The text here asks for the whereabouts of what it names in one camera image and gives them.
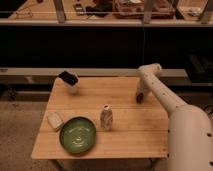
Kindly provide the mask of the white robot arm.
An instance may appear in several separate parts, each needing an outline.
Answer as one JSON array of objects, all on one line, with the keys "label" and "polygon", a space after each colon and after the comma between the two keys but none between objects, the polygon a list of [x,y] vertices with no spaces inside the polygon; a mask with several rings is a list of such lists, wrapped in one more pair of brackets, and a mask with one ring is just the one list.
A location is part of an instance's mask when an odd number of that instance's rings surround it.
[{"label": "white robot arm", "polygon": [[158,63],[138,68],[136,101],[152,92],[168,114],[167,171],[213,171],[213,125],[201,108],[182,100],[159,80]]}]

